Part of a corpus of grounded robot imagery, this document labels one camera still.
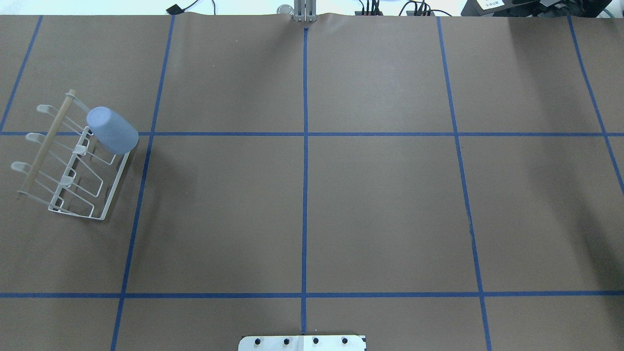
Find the small black puck device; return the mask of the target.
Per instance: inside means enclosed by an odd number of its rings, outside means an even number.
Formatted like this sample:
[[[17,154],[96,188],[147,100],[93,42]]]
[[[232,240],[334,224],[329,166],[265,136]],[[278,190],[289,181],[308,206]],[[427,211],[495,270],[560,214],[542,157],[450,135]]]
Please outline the small black puck device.
[[[175,15],[178,15],[178,14],[182,14],[182,13],[184,13],[184,12],[185,12],[185,10],[184,10],[182,7],[178,6],[178,4],[174,4],[174,5],[170,6],[170,7],[168,7],[168,8],[166,9],[166,12],[167,12],[170,16],[175,16]]]

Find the blue plastic cup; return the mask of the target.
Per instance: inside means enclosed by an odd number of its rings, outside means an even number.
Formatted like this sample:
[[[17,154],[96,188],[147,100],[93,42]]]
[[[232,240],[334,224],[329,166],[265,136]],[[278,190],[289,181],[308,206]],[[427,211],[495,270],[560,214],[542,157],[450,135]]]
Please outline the blue plastic cup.
[[[93,108],[88,112],[86,121],[98,141],[112,154],[129,153],[138,144],[138,131],[108,107]]]

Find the aluminium frame post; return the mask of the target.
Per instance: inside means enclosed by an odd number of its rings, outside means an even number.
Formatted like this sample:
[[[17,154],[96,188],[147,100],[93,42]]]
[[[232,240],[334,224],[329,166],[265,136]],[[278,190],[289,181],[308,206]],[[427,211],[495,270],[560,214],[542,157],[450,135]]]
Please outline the aluminium frame post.
[[[294,0],[292,18],[294,22],[313,23],[317,21],[316,0]]]

